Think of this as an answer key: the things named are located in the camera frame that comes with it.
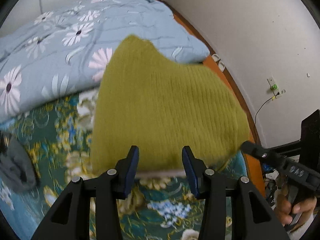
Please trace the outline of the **person's right hand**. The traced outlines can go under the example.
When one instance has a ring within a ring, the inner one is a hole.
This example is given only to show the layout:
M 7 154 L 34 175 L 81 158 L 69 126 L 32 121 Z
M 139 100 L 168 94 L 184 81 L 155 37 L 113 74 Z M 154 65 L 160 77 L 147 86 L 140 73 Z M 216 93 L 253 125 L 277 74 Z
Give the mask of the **person's right hand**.
M 281 222 L 282 226 L 292 223 L 293 218 L 290 216 L 290 213 L 301 213 L 300 219 L 294 227 L 294 229 L 297 229 L 305 224 L 313 214 L 313 211 L 317 204 L 317 198 L 308 198 L 297 203 L 295 206 L 292 206 L 291 203 L 287 200 L 287 196 L 288 187 L 284 184 L 281 188 L 281 191 L 277 195 L 277 203 L 274 212 L 276 214 L 276 217 Z

